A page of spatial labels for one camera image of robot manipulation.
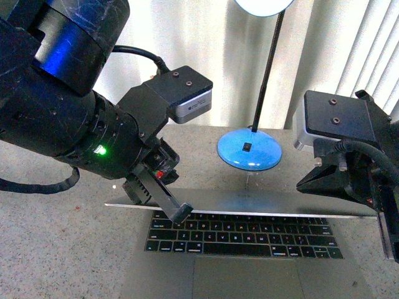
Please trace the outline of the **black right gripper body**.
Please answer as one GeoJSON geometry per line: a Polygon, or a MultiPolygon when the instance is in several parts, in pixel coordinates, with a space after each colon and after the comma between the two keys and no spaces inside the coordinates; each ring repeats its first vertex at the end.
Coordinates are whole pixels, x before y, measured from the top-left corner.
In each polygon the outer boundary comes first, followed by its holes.
{"type": "Polygon", "coordinates": [[[315,165],[296,189],[363,204],[377,213],[386,258],[398,260],[398,122],[364,90],[355,97],[367,102],[375,145],[351,139],[318,138],[315,165]]]}

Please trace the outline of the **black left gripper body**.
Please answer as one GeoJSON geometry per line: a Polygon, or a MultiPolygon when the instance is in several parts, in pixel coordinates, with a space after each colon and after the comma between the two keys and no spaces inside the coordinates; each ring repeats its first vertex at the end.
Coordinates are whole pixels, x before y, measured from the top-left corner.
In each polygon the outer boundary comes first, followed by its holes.
{"type": "Polygon", "coordinates": [[[167,102],[143,83],[131,88],[118,105],[137,124],[138,138],[143,145],[138,162],[162,183],[168,185],[175,182],[179,178],[175,166],[180,157],[163,138],[157,138],[168,122],[167,102]]]}

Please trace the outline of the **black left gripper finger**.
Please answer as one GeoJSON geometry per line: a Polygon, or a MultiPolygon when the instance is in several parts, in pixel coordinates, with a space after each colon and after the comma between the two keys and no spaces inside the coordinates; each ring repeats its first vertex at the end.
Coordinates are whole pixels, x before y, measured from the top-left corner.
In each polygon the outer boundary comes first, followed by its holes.
{"type": "Polygon", "coordinates": [[[144,164],[139,164],[126,177],[123,189],[134,204],[145,205],[153,199],[169,220],[177,224],[184,222],[193,210],[188,203],[180,204],[155,172],[144,164]]]}

